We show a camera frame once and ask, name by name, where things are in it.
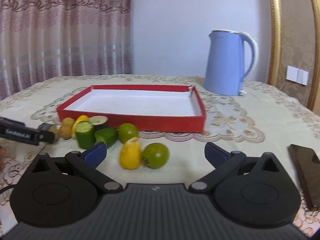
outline smartphone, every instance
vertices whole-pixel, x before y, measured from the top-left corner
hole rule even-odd
[[[310,211],[320,208],[320,161],[313,149],[291,144],[288,147],[291,159]]]

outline tablecloth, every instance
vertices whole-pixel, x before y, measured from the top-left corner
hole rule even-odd
[[[0,102],[0,115],[20,120],[27,126],[37,127],[42,122],[60,124],[55,108],[68,98],[93,84],[176,84],[196,85],[205,105],[207,118],[202,134],[141,131],[142,147],[161,142],[170,150],[169,162],[159,170],[140,167],[123,170],[118,164],[122,144],[117,142],[108,149],[107,158],[97,168],[120,182],[126,183],[184,183],[211,172],[214,168],[204,157],[206,142],[215,142],[227,151],[240,150],[247,156],[261,156],[273,152],[300,189],[287,147],[297,144],[314,149],[320,157],[320,117],[288,97],[277,88],[260,83],[246,82],[247,94],[236,97],[219,96],[203,88],[198,77],[166,77],[144,75],[105,75],[57,77],[37,83]],[[51,156],[64,156],[71,150],[80,150],[76,140],[63,140],[55,144],[25,145],[0,139],[7,155],[0,159],[0,188],[15,184],[41,151]],[[0,235],[16,224],[9,205],[12,190],[0,195]],[[294,224],[311,236],[320,228],[320,214],[307,210],[302,202]]]

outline kettle lid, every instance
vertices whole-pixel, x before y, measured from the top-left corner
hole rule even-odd
[[[213,33],[213,32],[226,32],[226,33],[236,33],[236,34],[239,34],[239,32],[230,31],[230,30],[224,30],[224,29],[213,30],[211,33]]]

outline screw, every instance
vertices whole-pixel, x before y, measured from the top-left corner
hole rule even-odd
[[[105,183],[103,186],[105,189],[108,189],[108,190],[116,190],[120,187],[120,184],[115,181],[111,181],[111,182]]]
[[[202,181],[196,181],[191,184],[191,187],[193,187],[195,190],[202,190],[207,188],[207,184]]]

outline pink curtain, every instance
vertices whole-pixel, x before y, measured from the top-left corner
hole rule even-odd
[[[56,76],[131,73],[131,0],[0,0],[0,100]]]

